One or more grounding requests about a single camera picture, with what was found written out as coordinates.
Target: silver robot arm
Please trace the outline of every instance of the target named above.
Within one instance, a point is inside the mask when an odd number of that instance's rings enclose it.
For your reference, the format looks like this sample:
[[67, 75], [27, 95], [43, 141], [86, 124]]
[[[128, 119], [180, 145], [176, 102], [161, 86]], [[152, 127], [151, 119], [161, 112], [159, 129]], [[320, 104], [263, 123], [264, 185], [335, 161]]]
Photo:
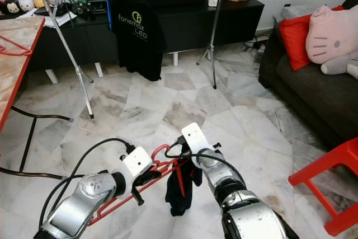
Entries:
[[139, 205], [144, 201], [135, 180], [152, 166], [152, 159], [137, 147], [125, 159], [120, 172], [90, 174], [83, 177], [74, 193], [51, 212], [34, 239], [78, 239], [92, 220], [94, 212], [113, 197], [132, 193]]
[[286, 223], [253, 192], [246, 189], [241, 175], [228, 165], [207, 155], [225, 160], [206, 140], [196, 123], [182, 129], [195, 166], [202, 169], [222, 210], [226, 239], [286, 239]]
[[[182, 134], [194, 165], [203, 170], [222, 210], [225, 239], [298, 238], [279, 215], [246, 189], [239, 172], [229, 163], [223, 163], [224, 156], [208, 143], [196, 123], [183, 128]], [[125, 169], [120, 172], [83, 177], [74, 193], [50, 213], [34, 239], [80, 238], [94, 212], [113, 197], [122, 198], [131, 192], [141, 205], [144, 201], [135, 186], [148, 174], [145, 172], [152, 166], [152, 159], [138, 147], [123, 159], [123, 164]], [[287, 237], [287, 230], [294, 236]]]

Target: red cushion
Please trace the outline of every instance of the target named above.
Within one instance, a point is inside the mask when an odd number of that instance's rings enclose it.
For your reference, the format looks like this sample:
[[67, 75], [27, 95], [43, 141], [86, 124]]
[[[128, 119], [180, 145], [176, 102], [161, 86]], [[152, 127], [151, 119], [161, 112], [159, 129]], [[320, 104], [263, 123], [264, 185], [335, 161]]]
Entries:
[[[338, 6], [333, 11], [342, 11], [344, 8]], [[280, 25], [280, 32], [284, 40], [287, 55], [294, 71], [311, 63], [306, 52], [306, 37], [309, 30], [309, 19], [311, 15], [305, 15], [294, 19], [284, 19]]]

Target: red stool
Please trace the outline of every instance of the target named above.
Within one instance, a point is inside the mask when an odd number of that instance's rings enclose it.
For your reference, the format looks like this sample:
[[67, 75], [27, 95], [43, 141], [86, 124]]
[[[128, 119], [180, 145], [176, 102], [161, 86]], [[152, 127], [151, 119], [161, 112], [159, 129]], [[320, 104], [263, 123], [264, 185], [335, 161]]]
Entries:
[[339, 233], [358, 223], [358, 203], [338, 214], [310, 179], [329, 168], [336, 168], [340, 165], [346, 165], [358, 177], [358, 137], [341, 144], [305, 168], [289, 176], [289, 182], [292, 186], [305, 183], [332, 216], [333, 219], [324, 226], [326, 231], [332, 236], [337, 236]]

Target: cabinet leg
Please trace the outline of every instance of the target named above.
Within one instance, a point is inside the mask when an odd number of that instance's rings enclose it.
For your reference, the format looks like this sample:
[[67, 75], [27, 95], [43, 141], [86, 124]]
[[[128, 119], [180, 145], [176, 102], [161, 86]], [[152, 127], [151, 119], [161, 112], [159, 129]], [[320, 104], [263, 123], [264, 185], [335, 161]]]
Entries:
[[58, 83], [58, 79], [52, 69], [46, 69], [45, 72], [46, 72], [47, 76], [49, 77], [49, 79], [51, 80], [52, 84]]
[[178, 66], [178, 52], [174, 52], [173, 53], [173, 66], [177, 67]]
[[101, 63], [99, 63], [99, 62], [95, 63], [95, 67], [96, 67], [98, 76], [99, 76], [100, 78], [103, 78]]

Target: marble floor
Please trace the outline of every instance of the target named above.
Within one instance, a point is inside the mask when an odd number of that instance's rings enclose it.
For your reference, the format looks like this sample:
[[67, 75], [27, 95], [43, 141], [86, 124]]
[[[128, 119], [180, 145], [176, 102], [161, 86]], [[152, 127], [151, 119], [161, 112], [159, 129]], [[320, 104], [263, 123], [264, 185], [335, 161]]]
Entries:
[[[95, 80], [86, 83], [93, 120], [73, 68], [55, 70], [57, 85], [44, 72], [28, 73], [16, 106], [70, 116], [74, 122], [38, 120], [24, 171], [69, 175], [87, 148], [108, 137], [125, 138], [151, 153], [162, 143], [174, 142], [180, 129], [195, 121], [210, 143], [222, 144], [226, 159], [242, 173], [248, 188], [281, 213], [300, 238], [332, 238], [323, 228], [330, 216], [318, 200], [304, 186], [293, 188], [287, 181], [327, 149], [280, 96], [258, 83], [255, 52], [243, 44], [217, 47], [218, 90], [211, 87], [210, 63], [195, 64], [202, 50], [180, 53], [178, 67], [165, 55], [158, 82], [117, 64], [103, 65], [103, 78], [98, 78], [94, 65], [83, 66]], [[18, 169], [30, 126], [31, 119], [11, 111], [1, 133], [2, 167]], [[103, 145], [86, 158], [79, 172], [115, 168], [123, 152], [115, 142]], [[358, 181], [344, 168], [313, 181], [337, 210], [358, 202]], [[32, 238], [43, 202], [57, 183], [0, 174], [1, 239]], [[171, 217], [165, 192], [162, 180], [143, 193], [143, 206], [128, 202], [90, 226], [82, 238], [223, 238], [220, 210], [206, 182], [194, 187], [192, 208], [182, 217]], [[358, 227], [337, 238], [357, 239]]]

